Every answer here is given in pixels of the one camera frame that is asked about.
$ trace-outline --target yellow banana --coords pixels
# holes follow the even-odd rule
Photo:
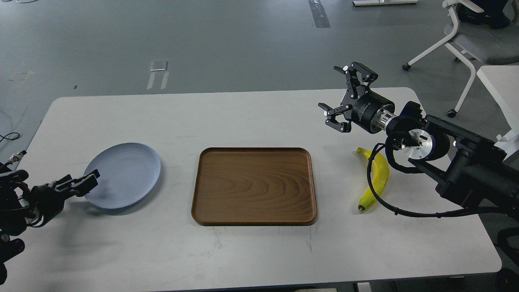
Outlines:
[[[364,155],[366,159],[370,158],[372,152],[371,150],[360,147],[355,151]],[[380,153],[377,153],[377,155],[375,155],[375,159],[373,159],[372,172],[373,176],[371,177],[371,181],[373,182],[373,188],[378,195],[381,195],[389,178],[389,164],[386,158]],[[359,210],[364,211],[369,209],[375,204],[376,201],[377,199],[375,199],[373,192],[371,192],[371,189],[368,186],[359,200]]]

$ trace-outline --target wooden tray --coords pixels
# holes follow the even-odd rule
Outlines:
[[[302,148],[207,148],[191,215],[203,225],[310,225],[317,216]]]

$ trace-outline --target white desk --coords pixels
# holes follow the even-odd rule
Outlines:
[[[408,88],[381,88],[397,103]],[[5,291],[216,289],[496,272],[501,261],[478,216],[416,219],[377,205],[359,214],[372,148],[354,125],[324,124],[318,102],[344,90],[73,97],[50,107],[19,169],[29,185],[80,176],[104,149],[138,141],[160,156],[156,187],[110,214],[71,198],[47,226],[22,234],[25,251],[7,262]],[[318,217],[309,227],[204,227],[191,217],[198,156],[208,147],[302,147],[311,154]],[[445,159],[442,166],[448,164]],[[425,175],[393,171],[384,192],[402,208],[457,209]]]
[[[519,66],[481,66],[477,75],[511,127],[504,136],[498,136],[496,143],[509,157],[519,150]]]
[[[419,0],[354,0],[354,6],[389,5],[389,4],[416,4]]]

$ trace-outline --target tray rim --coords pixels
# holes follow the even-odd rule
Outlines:
[[[202,163],[202,159],[205,155],[211,152],[276,152],[276,151],[297,151],[301,152],[305,158],[307,159],[308,163],[308,177],[309,177],[309,183],[310,183],[310,198],[312,201],[312,214],[310,216],[310,219],[305,221],[297,221],[297,222],[289,222],[289,221],[280,221],[280,222],[230,222],[230,221],[213,221],[213,222],[206,222],[204,220],[197,219],[197,216],[194,214],[195,210],[195,195],[197,193],[198,189],[198,178],[200,177],[200,165]],[[308,226],[312,225],[315,220],[317,219],[317,198],[316,198],[316,191],[315,191],[315,184],[313,181],[313,170],[312,170],[312,160],[310,156],[310,152],[308,150],[301,148],[301,147],[208,147],[202,152],[200,152],[199,158],[198,158],[198,166],[197,166],[197,176],[195,179],[195,188],[193,191],[193,201],[191,204],[191,217],[200,225],[203,226],[215,226],[215,225],[235,225],[235,226]]]

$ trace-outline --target light blue plate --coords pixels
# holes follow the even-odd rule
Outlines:
[[[142,200],[157,182],[160,159],[151,147],[124,143],[99,153],[85,174],[99,170],[98,186],[85,198],[104,209],[128,207]]]

